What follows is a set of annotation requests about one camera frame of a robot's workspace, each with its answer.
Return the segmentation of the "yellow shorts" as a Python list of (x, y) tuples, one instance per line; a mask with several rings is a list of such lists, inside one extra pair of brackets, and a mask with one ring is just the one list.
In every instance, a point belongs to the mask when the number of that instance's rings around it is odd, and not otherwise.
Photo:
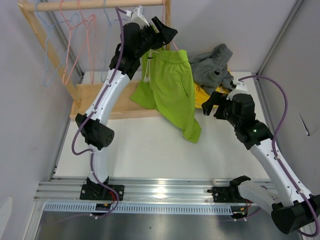
[(192, 76), (195, 90), (195, 107), (198, 109), (210, 98), (213, 91), (228, 94), (231, 91), (231, 83), (234, 79), (228, 69), (221, 71), (193, 70)]

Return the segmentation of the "pink hanger of green shorts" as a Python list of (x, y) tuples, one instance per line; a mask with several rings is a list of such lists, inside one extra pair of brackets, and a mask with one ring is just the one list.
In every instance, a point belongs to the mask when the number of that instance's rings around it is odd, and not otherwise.
[[(162, 15), (161, 21), (165, 23), (168, 27), (171, 27), (171, 1), (162, 0)], [(175, 42), (172, 40), (171, 43), (166, 45), (166, 50), (170, 50), (173, 47), (174, 50), (179, 51)]]

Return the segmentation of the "light grey shorts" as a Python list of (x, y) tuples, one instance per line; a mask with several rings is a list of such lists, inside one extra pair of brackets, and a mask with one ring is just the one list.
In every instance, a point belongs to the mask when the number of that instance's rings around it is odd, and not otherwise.
[(211, 52), (188, 57), (194, 82), (209, 96), (222, 86), (232, 90), (234, 77), (228, 71), (228, 62), (233, 52), (226, 44), (217, 45)]

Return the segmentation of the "lime green shorts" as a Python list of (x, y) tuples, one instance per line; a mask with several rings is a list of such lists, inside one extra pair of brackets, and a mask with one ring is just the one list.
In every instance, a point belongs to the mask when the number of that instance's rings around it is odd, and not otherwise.
[(195, 87), (185, 50), (150, 50), (141, 59), (142, 79), (130, 99), (144, 109), (157, 110), (191, 142), (202, 128), (195, 118)]

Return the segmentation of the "blue hanger of grey shorts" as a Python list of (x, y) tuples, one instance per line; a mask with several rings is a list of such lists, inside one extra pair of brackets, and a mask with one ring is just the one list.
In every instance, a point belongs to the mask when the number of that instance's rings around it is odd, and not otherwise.
[(104, 50), (104, 57), (103, 57), (104, 65), (102, 67), (101, 74), (100, 74), (100, 80), (101, 80), (102, 83), (104, 83), (105, 80), (106, 80), (105, 73), (107, 71), (107, 65), (108, 65), (108, 63), (107, 63), (107, 60), (108, 60), (108, 46), (109, 46), (110, 35), (111, 35), (111, 32), (112, 32), (112, 27), (116, 22), (119, 21), (119, 19), (114, 19), (114, 20), (110, 19), (105, 6), (103, 7), (103, 12), (104, 12), (104, 14), (106, 16), (106, 20), (107, 20), (107, 33), (106, 33), (106, 37), (105, 37), (105, 50)]

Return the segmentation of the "pink hanger of yellow shorts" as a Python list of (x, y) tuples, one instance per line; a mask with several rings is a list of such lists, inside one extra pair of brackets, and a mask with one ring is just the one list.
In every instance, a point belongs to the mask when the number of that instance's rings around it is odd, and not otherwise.
[(90, 77), (90, 83), (93, 85), (96, 50), (92, 46), (92, 43), (95, 41), (95, 37), (96, 37), (97, 17), (96, 17), (96, 14), (93, 13), (89, 15), (87, 18), (85, 18), (81, 8), (80, 0), (77, 0), (77, 6), (81, 16), (82, 23), (85, 28), (85, 43), (87, 48), (87, 60), (89, 64), (89, 77)]

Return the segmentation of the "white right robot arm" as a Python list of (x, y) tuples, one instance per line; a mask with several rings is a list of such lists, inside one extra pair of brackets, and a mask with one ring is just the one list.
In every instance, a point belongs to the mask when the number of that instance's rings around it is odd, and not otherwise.
[(263, 122), (256, 119), (252, 96), (214, 91), (201, 106), (206, 116), (217, 106), (214, 117), (233, 126), (237, 139), (260, 162), (277, 191), (273, 193), (244, 175), (230, 181), (229, 198), (234, 202), (245, 199), (258, 205), (270, 214), (275, 226), (284, 234), (299, 231), (311, 223), (316, 224), (318, 231), (320, 197), (311, 193), (281, 152), (273, 147), (274, 136)]

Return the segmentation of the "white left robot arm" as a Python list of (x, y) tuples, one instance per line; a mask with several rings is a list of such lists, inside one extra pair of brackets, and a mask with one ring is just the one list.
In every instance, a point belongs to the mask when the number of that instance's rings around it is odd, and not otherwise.
[(168, 45), (178, 34), (176, 29), (163, 24), (157, 17), (153, 17), (152, 22), (120, 25), (120, 43), (111, 59), (106, 80), (91, 106), (84, 114), (79, 113), (75, 117), (76, 134), (82, 135), (88, 145), (90, 173), (87, 182), (94, 183), (90, 192), (97, 200), (105, 199), (109, 193), (107, 147), (115, 136), (107, 126), (111, 111), (140, 67), (141, 57), (149, 50)]

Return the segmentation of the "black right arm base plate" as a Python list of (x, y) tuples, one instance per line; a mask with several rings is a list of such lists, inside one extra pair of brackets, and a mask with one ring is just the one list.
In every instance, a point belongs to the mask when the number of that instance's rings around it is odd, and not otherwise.
[(232, 186), (214, 186), (207, 190), (215, 203), (246, 203), (247, 200), (240, 196), (239, 191)]

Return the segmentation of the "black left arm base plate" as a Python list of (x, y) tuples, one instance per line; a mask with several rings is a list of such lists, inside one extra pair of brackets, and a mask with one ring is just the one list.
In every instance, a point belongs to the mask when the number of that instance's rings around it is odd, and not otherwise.
[[(122, 201), (125, 193), (124, 185), (112, 184), (109, 186), (117, 192), (119, 201)], [(96, 200), (96, 201), (111, 201), (113, 199), (111, 191), (101, 185), (84, 184), (81, 188), (80, 200)]]

